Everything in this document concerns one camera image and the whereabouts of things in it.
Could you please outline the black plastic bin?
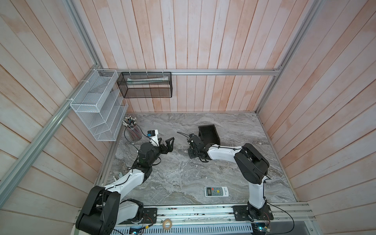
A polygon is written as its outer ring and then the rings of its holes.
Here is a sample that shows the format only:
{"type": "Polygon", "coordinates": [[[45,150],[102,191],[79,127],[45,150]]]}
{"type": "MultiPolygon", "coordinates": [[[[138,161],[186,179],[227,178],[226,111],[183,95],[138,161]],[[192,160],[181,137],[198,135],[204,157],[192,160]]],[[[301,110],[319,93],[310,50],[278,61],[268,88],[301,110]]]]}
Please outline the black plastic bin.
{"type": "Polygon", "coordinates": [[[217,133],[216,127],[214,124],[202,125],[198,127],[199,129],[199,145],[208,145],[215,144],[221,145],[220,137],[217,133]]]}

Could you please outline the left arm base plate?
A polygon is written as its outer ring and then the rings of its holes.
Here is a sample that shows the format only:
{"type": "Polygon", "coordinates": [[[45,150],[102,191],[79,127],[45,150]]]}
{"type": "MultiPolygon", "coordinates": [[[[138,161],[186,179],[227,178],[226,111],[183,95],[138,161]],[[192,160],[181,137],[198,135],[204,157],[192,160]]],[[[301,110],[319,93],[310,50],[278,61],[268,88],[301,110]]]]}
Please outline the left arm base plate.
{"type": "Polygon", "coordinates": [[[154,224],[157,221],[156,207],[138,209],[136,216],[128,221],[133,224],[154,224]]]}

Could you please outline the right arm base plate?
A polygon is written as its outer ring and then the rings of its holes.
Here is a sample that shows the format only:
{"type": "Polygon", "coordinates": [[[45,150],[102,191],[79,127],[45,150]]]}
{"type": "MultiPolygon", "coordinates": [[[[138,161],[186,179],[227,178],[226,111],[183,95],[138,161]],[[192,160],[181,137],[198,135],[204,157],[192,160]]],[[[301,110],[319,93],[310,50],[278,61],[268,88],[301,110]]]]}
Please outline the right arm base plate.
{"type": "Polygon", "coordinates": [[[236,221],[251,221],[255,220],[273,220],[274,216],[268,204],[257,209],[256,207],[248,204],[247,206],[232,206],[236,221]]]}

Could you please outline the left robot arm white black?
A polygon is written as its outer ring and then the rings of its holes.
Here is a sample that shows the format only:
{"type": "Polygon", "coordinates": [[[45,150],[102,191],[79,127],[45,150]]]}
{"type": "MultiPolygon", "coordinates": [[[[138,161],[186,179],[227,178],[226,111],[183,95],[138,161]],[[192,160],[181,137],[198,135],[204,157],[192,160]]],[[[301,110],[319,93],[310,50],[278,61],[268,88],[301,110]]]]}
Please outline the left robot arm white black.
{"type": "Polygon", "coordinates": [[[135,199],[125,199],[134,188],[151,175],[156,160],[173,151],[174,138],[163,141],[157,130],[146,134],[148,142],[141,144],[137,157],[128,173],[104,187],[94,186],[76,220],[75,227],[89,235],[110,235],[124,222],[140,223],[145,220],[144,204],[135,199]]]}

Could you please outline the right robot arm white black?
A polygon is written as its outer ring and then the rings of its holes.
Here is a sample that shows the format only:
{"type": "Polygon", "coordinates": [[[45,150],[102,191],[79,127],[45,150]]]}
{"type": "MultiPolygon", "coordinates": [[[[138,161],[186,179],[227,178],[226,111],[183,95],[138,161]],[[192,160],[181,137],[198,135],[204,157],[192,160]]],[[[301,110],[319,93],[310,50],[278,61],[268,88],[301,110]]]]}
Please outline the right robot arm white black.
{"type": "Polygon", "coordinates": [[[188,138],[190,147],[189,157],[199,158],[202,162],[222,160],[236,163],[243,177],[249,183],[249,199],[247,203],[248,214],[257,219],[269,211],[264,196],[264,182],[268,179],[270,167],[266,158],[249,143],[238,147],[205,144],[199,136],[190,134],[188,138]]]}

